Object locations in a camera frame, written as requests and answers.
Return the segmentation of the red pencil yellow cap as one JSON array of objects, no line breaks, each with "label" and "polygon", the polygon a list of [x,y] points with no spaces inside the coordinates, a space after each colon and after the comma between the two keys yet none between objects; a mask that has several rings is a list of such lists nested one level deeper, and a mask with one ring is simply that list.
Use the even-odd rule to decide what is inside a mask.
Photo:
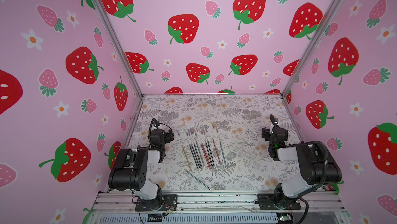
[{"label": "red pencil yellow cap", "polygon": [[218,161],[219,161],[219,163],[221,164],[219,152],[218,152],[218,149],[217,149],[217,147],[216,147],[216,143],[215,143],[215,140],[214,140],[214,139],[213,139],[213,145],[214,145],[214,148],[215,148],[215,151],[216,151],[216,156],[217,156],[217,158],[218,158]]}]

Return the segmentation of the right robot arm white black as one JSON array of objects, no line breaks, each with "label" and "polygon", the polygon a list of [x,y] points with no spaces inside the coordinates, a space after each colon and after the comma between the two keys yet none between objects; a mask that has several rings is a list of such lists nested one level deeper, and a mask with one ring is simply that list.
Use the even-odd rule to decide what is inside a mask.
[{"label": "right robot arm white black", "polygon": [[272,129],[263,128],[262,138],[268,145],[268,153],[274,161],[298,162],[299,173],[287,182],[276,186],[273,203],[295,200],[315,192],[324,185],[342,181],[342,172],[330,154],[327,146],[320,141],[287,145],[288,130],[281,128],[271,114]]}]

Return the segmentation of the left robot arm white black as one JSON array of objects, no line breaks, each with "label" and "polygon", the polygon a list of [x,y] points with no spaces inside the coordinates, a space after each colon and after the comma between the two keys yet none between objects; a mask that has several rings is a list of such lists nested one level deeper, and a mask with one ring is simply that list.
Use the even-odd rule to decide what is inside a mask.
[{"label": "left robot arm white black", "polygon": [[165,145],[174,140],[173,130],[165,131],[162,126],[153,118],[148,131],[149,146],[119,151],[108,179],[109,189],[131,190],[142,200],[162,200],[161,187],[147,179],[148,165],[162,163],[166,157]]}]

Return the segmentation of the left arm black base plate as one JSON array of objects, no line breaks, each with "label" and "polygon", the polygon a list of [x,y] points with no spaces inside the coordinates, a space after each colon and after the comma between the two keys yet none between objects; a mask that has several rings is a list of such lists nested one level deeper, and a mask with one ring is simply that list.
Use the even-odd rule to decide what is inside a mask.
[{"label": "left arm black base plate", "polygon": [[136,212],[165,212],[175,210],[177,207],[178,195],[166,194],[153,200],[140,199],[135,206]]}]

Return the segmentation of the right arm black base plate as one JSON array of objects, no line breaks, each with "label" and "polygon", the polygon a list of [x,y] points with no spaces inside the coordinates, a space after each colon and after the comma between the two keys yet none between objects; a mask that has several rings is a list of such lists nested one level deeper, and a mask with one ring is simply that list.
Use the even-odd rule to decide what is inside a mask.
[{"label": "right arm black base plate", "polygon": [[258,194],[254,202],[261,210],[300,210],[301,205],[297,198],[288,198],[283,195]]}]

